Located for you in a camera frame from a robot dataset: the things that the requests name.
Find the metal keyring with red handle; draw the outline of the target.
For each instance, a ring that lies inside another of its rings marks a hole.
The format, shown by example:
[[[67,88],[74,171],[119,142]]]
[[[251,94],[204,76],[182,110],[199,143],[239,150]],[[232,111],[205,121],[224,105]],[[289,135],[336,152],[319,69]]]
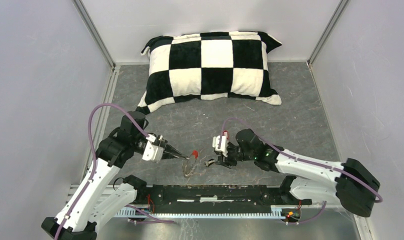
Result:
[[[195,173],[198,157],[199,152],[197,150],[193,150],[190,157],[183,162],[182,174],[185,178],[190,178]]]

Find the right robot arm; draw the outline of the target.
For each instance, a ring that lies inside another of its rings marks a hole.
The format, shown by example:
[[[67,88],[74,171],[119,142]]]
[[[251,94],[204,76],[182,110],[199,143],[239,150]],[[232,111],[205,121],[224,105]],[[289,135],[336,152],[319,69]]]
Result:
[[[380,198],[379,180],[358,160],[326,161],[297,154],[281,146],[263,142],[252,129],[239,131],[229,141],[225,130],[212,138],[217,165],[235,167],[238,162],[252,161],[266,172],[285,174],[279,199],[285,204],[295,201],[340,204],[345,210],[368,218]]]

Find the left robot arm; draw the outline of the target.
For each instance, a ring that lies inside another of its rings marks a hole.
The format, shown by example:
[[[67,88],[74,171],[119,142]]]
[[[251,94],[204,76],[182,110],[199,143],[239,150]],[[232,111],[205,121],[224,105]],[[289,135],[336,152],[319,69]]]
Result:
[[[144,113],[129,111],[95,151],[95,158],[83,181],[65,207],[55,216],[46,217],[42,229],[55,240],[94,240],[98,231],[126,205],[143,203],[149,196],[147,182],[133,175],[105,200],[104,190],[134,154],[144,161],[186,159],[168,144],[162,135],[146,133],[149,122]]]

